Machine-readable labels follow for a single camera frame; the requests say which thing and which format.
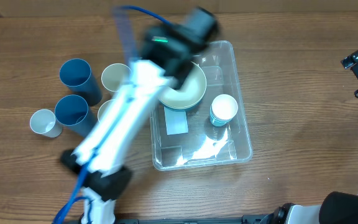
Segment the cream bowl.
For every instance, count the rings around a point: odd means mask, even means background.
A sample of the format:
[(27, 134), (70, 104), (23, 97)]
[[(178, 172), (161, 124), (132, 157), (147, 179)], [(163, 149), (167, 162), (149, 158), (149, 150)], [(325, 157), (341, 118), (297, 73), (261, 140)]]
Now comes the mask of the cream bowl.
[(202, 100), (206, 92), (207, 80), (204, 71), (193, 62), (193, 68), (179, 90), (167, 88), (159, 100), (173, 107), (190, 107)]

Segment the beige tall cup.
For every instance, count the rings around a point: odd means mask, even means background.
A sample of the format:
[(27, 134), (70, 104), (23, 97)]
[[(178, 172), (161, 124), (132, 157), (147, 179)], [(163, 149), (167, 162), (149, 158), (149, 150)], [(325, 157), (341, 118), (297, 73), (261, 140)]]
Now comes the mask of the beige tall cup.
[(103, 87), (113, 96), (121, 83), (130, 76), (131, 69), (122, 63), (114, 63), (104, 69), (101, 74)]
[(98, 110), (98, 121), (101, 121), (101, 119), (103, 118), (106, 110), (109, 108), (109, 105), (113, 102), (114, 100), (111, 99), (111, 100), (108, 100), (106, 102), (104, 102), (100, 107), (99, 107), (99, 110)]

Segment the pink small cup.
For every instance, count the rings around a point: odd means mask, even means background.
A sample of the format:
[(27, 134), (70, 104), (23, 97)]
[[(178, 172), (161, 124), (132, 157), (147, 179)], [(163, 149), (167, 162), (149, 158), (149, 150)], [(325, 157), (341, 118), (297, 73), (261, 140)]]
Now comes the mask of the pink small cup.
[(238, 112), (238, 104), (236, 99), (227, 94), (221, 94), (215, 97), (211, 103), (213, 112), (221, 119), (231, 120)]

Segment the dark blue tall cup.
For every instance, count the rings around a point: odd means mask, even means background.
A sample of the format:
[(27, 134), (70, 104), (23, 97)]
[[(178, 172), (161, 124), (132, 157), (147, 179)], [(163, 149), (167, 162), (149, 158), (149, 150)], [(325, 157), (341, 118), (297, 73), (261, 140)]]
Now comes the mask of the dark blue tall cup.
[(59, 78), (72, 92), (83, 97), (90, 106), (97, 105), (103, 98), (101, 89), (86, 60), (73, 58), (60, 68)]
[(86, 100), (79, 95), (67, 95), (55, 106), (55, 117), (59, 123), (82, 137), (87, 137), (98, 120)]

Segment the light blue small cup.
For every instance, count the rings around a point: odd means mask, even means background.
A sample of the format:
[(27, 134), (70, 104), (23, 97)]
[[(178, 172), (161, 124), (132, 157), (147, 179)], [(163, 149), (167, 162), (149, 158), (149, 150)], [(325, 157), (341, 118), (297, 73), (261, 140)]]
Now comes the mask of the light blue small cup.
[(212, 123), (213, 126), (216, 126), (216, 127), (221, 127), (221, 126), (224, 126), (226, 125), (227, 123), (229, 122), (229, 120), (227, 119), (221, 119), (219, 118), (219, 122), (217, 123)]

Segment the grey small cup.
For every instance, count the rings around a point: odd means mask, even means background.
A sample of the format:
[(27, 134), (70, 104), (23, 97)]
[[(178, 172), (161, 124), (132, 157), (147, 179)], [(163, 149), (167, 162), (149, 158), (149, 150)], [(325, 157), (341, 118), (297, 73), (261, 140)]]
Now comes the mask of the grey small cup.
[(55, 114), (48, 109), (36, 111), (30, 118), (29, 124), (34, 133), (49, 138), (55, 138), (63, 131), (63, 126), (57, 121)]

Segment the dark blue bowl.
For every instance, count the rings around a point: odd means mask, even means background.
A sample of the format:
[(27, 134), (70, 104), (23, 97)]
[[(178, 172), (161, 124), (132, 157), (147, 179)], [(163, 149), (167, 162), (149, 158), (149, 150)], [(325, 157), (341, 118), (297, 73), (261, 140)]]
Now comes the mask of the dark blue bowl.
[(164, 102), (162, 101), (159, 101), (159, 103), (161, 105), (163, 105), (164, 107), (170, 109), (170, 110), (173, 110), (173, 111), (192, 111), (192, 110), (195, 110), (197, 109), (200, 104), (202, 103), (203, 100), (200, 100), (199, 102), (197, 102), (196, 104), (194, 104), (193, 106), (190, 106), (190, 107), (185, 107), (185, 108), (179, 108), (179, 107), (173, 107), (173, 106), (169, 106), (167, 104), (165, 104)]

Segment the mint green small cup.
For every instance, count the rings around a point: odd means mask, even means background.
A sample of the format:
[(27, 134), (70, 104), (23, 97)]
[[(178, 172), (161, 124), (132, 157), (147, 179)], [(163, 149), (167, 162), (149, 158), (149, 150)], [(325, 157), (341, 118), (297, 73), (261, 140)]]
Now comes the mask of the mint green small cup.
[(213, 112), (213, 107), (211, 106), (210, 107), (210, 115), (209, 115), (209, 119), (210, 119), (210, 122), (211, 123), (217, 123), (219, 122), (219, 118), (214, 114)]

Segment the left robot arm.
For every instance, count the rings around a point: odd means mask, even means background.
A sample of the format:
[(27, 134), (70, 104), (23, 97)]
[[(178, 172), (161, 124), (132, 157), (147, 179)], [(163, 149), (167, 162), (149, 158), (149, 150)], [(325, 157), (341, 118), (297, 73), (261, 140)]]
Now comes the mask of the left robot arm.
[(132, 172), (124, 167), (128, 147), (169, 87), (181, 87), (193, 58), (209, 47), (219, 26), (161, 24), (144, 35), (140, 57), (132, 59), (132, 74), (119, 89), (113, 103), (75, 149), (62, 153), (61, 163), (78, 179), (67, 204), (56, 214), (54, 223), (63, 223), (71, 206), (87, 200), (85, 223), (114, 223), (111, 207), (127, 187)]

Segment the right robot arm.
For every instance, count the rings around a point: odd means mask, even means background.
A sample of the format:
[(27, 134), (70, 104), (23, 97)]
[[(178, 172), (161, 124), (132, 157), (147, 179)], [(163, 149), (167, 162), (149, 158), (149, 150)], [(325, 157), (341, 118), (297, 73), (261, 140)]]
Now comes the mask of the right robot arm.
[[(341, 61), (345, 69), (351, 69), (358, 79), (358, 50)], [(358, 99), (358, 89), (354, 92)], [(261, 219), (261, 223), (278, 224), (343, 224), (358, 223), (358, 194), (331, 192), (321, 205), (301, 206), (286, 203)]]

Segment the white label in bin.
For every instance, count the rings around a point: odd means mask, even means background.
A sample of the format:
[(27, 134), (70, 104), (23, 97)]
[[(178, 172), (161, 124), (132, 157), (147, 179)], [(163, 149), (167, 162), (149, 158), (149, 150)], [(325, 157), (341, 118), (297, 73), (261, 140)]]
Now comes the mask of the white label in bin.
[(185, 111), (175, 111), (164, 107), (164, 115), (168, 135), (188, 133), (188, 122)]

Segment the clear plastic storage bin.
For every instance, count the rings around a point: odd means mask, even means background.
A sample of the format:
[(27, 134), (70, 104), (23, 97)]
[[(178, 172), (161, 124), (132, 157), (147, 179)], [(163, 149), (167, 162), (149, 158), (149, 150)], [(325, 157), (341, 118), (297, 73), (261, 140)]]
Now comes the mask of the clear plastic storage bin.
[[(186, 111), (188, 133), (167, 134), (161, 104), (150, 115), (153, 163), (160, 171), (243, 163), (252, 158), (232, 44), (226, 40), (211, 43), (207, 51), (196, 56), (195, 63), (204, 71), (207, 87), (200, 106)], [(236, 99), (238, 112), (226, 125), (216, 127), (209, 120), (209, 111), (221, 94)]]

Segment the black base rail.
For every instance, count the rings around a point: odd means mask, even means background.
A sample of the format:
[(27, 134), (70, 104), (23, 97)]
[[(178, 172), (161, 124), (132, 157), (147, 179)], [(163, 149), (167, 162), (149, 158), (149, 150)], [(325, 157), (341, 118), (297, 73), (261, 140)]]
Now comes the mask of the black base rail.
[(114, 224), (259, 224), (270, 223), (273, 214), (269, 215), (243, 215), (235, 218), (187, 218), (187, 219), (160, 219), (138, 220), (120, 219)]

